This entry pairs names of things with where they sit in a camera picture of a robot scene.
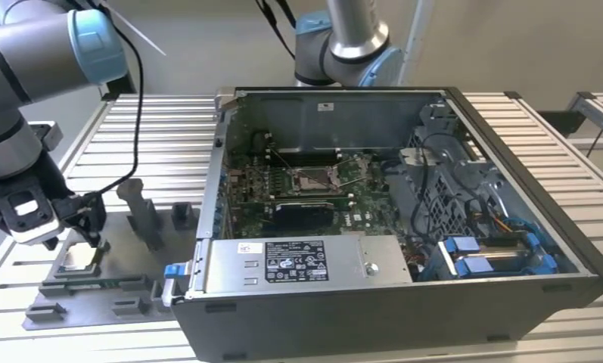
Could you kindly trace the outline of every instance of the black platform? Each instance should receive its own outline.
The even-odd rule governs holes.
[[[151,253],[134,233],[128,214],[108,214],[102,232],[108,249],[87,271],[61,271],[69,246],[84,243],[76,233],[69,234],[27,310],[25,330],[175,320],[160,299],[163,269],[191,259],[196,226],[175,219],[176,230],[171,211],[159,211],[164,247]]]

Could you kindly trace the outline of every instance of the sticker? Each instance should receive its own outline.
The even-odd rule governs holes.
[[[265,276],[271,284],[329,280],[322,240],[266,242],[265,259]]]
[[[325,111],[334,111],[334,103],[326,103],[326,104],[317,104],[317,111],[325,112]]]
[[[241,242],[238,243],[238,253],[262,253],[262,244]]]

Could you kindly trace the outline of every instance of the white wall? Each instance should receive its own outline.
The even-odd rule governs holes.
[[[414,85],[517,91],[535,107],[603,92],[603,0],[434,0]]]
[[[150,93],[211,94],[223,85],[291,84],[293,61],[254,1],[111,0],[110,3],[167,53],[164,57],[132,36],[142,53]],[[275,2],[269,3],[281,33],[294,49],[287,20]],[[325,0],[290,0],[289,4],[297,17],[325,9]],[[414,4],[416,0],[378,1],[378,13],[389,23],[398,46],[406,44]]]

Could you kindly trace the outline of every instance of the screw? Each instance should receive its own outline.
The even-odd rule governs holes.
[[[374,276],[378,274],[380,267],[374,263],[366,262],[363,266],[365,266],[365,274],[366,275]]]

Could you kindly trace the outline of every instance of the motherboard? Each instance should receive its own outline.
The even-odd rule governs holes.
[[[229,167],[235,238],[401,235],[397,208],[373,153],[233,158]]]

